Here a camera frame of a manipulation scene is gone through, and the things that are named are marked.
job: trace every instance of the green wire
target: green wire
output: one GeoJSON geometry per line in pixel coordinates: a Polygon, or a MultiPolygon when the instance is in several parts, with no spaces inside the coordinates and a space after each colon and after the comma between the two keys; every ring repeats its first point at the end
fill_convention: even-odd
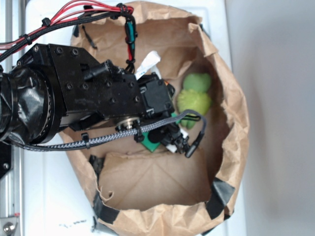
{"type": "Polygon", "coordinates": [[[128,27],[129,27],[129,32],[130,32],[130,41],[133,42],[131,45],[131,49],[134,50],[134,32],[133,32],[133,27],[131,22],[127,22],[128,27]]]}

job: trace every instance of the green block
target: green block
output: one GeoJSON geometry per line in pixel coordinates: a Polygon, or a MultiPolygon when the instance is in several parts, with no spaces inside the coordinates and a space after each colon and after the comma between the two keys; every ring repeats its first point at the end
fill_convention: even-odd
{"type": "Polygon", "coordinates": [[[144,140],[141,142],[143,146],[145,146],[150,152],[154,152],[161,143],[152,143],[148,138],[149,132],[143,133],[144,140]]]}

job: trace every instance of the gray wall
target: gray wall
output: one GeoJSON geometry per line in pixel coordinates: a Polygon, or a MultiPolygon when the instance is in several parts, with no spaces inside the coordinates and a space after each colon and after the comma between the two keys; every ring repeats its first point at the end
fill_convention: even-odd
{"type": "Polygon", "coordinates": [[[249,236],[315,233],[315,1],[226,0],[247,97],[249,236]]]}

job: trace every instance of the robotic arm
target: robotic arm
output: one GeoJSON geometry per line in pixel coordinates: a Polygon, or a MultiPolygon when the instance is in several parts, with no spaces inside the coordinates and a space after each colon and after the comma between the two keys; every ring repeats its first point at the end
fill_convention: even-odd
{"type": "MultiPolygon", "coordinates": [[[[74,131],[115,127],[118,133],[104,138],[102,143],[128,135],[141,142],[142,133],[150,131],[151,142],[175,145],[177,152],[185,153],[186,157],[192,155],[203,137],[205,119],[203,130],[189,146],[188,137],[183,137],[175,121],[187,118],[187,114],[202,116],[186,111],[172,118],[174,88],[156,74],[136,79],[132,62],[135,22],[124,14],[127,38],[132,39],[127,43],[133,49],[129,50],[132,60],[126,69],[113,65],[110,60],[99,63],[83,48],[52,44],[34,45],[9,73],[0,67],[0,141],[32,150],[56,150],[56,147],[44,148],[37,144],[51,140],[67,127],[74,131]]],[[[45,18],[43,23],[49,31],[51,21],[45,18]]],[[[32,38],[27,35],[25,40],[24,43],[29,43],[32,38]]],[[[19,41],[16,45],[22,45],[23,40],[19,41]]],[[[87,136],[82,138],[88,145],[79,145],[81,148],[101,144],[90,145],[87,136]]]]}

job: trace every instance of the metal bracket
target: metal bracket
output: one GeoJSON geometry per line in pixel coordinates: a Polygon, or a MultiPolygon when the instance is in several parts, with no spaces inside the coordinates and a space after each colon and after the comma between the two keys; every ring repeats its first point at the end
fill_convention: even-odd
{"type": "Polygon", "coordinates": [[[12,169],[11,154],[12,147],[0,143],[0,179],[12,169]]]}

